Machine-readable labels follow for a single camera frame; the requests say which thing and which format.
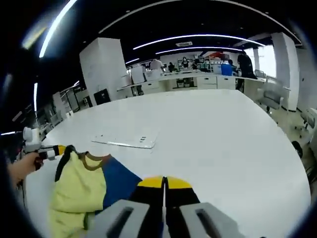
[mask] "floor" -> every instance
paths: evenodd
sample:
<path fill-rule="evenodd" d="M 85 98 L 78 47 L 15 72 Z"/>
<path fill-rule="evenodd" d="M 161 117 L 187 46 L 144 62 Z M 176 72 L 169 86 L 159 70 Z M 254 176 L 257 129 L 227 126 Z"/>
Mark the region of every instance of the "floor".
<path fill-rule="evenodd" d="M 303 125 L 303 119 L 301 118 L 300 111 L 287 112 L 284 109 L 272 110 L 271 117 L 278 122 L 278 126 L 284 131 L 290 141 L 298 141 L 303 149 L 302 163 L 305 170 L 309 167 L 316 165 L 317 160 L 315 159 L 313 152 L 311 151 L 308 142 L 308 133 L 302 132 L 302 138 L 300 138 L 300 131 L 295 129 L 295 126 Z M 317 199 L 317 182 L 311 185 L 312 201 Z"/>

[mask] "human hand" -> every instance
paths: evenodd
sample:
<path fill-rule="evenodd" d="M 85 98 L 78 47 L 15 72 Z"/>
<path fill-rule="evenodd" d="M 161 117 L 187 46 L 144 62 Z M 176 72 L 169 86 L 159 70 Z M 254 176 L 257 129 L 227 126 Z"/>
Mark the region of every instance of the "human hand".
<path fill-rule="evenodd" d="M 25 179 L 31 172 L 36 170 L 35 163 L 43 165 L 43 160 L 36 152 L 26 154 L 21 160 L 9 165 L 8 169 L 14 184 Z"/>

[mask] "black ceiling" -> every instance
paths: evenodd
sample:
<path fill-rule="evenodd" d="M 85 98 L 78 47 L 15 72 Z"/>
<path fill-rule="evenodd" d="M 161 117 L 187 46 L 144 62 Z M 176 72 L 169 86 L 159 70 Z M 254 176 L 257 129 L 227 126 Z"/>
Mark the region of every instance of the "black ceiling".
<path fill-rule="evenodd" d="M 289 19 L 301 20 L 299 24 L 306 26 L 304 20 L 310 14 L 300 6 L 288 5 L 276 1 L 236 0 L 239 3 L 253 7 L 292 29 Z M 140 58 L 150 59 L 155 52 L 175 49 L 175 43 L 192 41 L 193 46 L 223 46 L 232 47 L 239 42 L 226 38 L 185 38 L 166 41 L 132 50 L 134 47 L 167 37 L 188 34 L 223 34 L 249 38 L 260 33 L 285 32 L 285 29 L 268 18 L 252 10 L 214 0 L 178 0 L 152 6 L 132 14 L 112 25 L 101 34 L 101 31 L 111 22 L 140 7 L 158 2 L 157 0 L 78 0 L 67 12 L 56 29 L 45 53 L 39 59 L 41 46 L 47 34 L 50 23 L 61 11 L 67 0 L 25 0 L 10 1 L 6 7 L 6 27 L 4 30 L 5 45 L 2 56 L 7 64 L 1 70 L 1 79 L 5 72 L 14 75 L 11 97 L 21 96 L 23 89 L 17 87 L 21 83 L 32 88 L 34 82 L 39 83 L 41 95 L 39 103 L 45 103 L 54 92 L 71 86 L 77 80 L 83 82 L 79 64 L 79 53 L 95 38 L 110 37 L 121 40 L 122 50 L 126 61 Z M 21 50 L 21 41 L 31 26 L 44 19 L 47 29 L 37 39 L 29 50 Z M 270 39 L 258 40 L 263 44 L 271 44 Z M 248 43 L 246 48 L 255 46 Z M 33 91 L 23 94 L 24 106 L 33 100 Z M 8 103 L 9 107 L 18 105 Z"/>

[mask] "yellow cloth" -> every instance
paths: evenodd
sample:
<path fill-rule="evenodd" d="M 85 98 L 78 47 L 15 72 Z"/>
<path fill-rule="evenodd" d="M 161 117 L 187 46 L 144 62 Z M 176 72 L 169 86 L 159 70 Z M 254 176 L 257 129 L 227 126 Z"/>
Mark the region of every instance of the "yellow cloth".
<path fill-rule="evenodd" d="M 88 166 L 100 161 L 86 156 Z M 60 179 L 55 183 L 50 206 L 52 238 L 77 238 L 84 232 L 86 213 L 103 209 L 106 181 L 101 168 L 87 170 L 75 152 L 64 166 Z"/>

